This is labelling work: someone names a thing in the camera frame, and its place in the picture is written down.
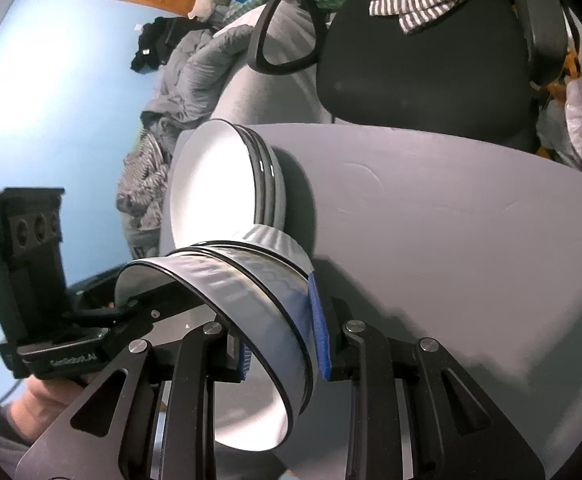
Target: gray blanket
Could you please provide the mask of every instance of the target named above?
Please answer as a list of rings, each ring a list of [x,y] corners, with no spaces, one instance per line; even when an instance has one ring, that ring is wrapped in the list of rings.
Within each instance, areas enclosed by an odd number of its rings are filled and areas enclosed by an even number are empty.
[[[157,250],[167,174],[178,136],[213,112],[229,69],[249,45],[253,28],[241,25],[212,38],[188,33],[165,66],[160,94],[140,114],[140,141],[124,158],[116,206],[134,258]]]

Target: table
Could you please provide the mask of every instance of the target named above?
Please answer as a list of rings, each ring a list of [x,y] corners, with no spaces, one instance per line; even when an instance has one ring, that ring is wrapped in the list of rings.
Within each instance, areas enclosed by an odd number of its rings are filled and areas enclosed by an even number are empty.
[[[387,336],[439,339],[555,473],[582,439],[582,174],[439,134],[253,128],[332,295]],[[350,395],[319,383],[276,450],[303,480],[344,478]]]

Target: black chair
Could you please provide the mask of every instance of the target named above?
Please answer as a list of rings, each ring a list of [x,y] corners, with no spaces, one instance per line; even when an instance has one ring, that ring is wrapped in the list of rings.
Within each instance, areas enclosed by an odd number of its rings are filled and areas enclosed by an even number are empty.
[[[538,103],[531,82],[561,75],[568,43],[560,0],[469,0],[405,35],[395,16],[369,16],[370,0],[349,0],[316,28],[314,52],[272,66],[267,27],[281,0],[260,16],[249,48],[257,72],[285,74],[317,62],[317,93],[335,117],[468,137],[535,152]]]

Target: screw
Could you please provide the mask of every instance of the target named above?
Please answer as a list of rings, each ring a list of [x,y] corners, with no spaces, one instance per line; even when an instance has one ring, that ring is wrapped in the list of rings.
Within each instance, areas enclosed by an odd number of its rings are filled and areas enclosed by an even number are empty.
[[[354,334],[364,332],[367,327],[367,325],[365,325],[363,321],[357,319],[352,319],[351,321],[348,321],[345,326],[347,327],[347,330],[349,332],[353,332]]]
[[[132,354],[141,354],[148,346],[148,343],[144,339],[136,339],[129,343],[129,351]]]
[[[207,335],[219,334],[222,332],[222,325],[216,321],[211,321],[207,323],[202,330],[204,330]]]
[[[438,348],[440,348],[440,345],[435,339],[426,337],[420,341],[420,348],[422,348],[425,352],[435,352]]]

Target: stack of bowls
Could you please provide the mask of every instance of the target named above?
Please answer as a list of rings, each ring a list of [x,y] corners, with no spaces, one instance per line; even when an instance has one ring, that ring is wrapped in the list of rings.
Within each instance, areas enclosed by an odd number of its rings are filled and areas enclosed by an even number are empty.
[[[131,262],[117,280],[116,304],[177,281],[245,342],[253,359],[244,383],[216,384],[215,439],[262,451],[286,440],[313,392],[312,270],[293,238],[252,224],[168,256]]]
[[[175,247],[264,224],[282,229],[285,183],[257,132],[219,119],[191,134],[173,163],[168,214]]]

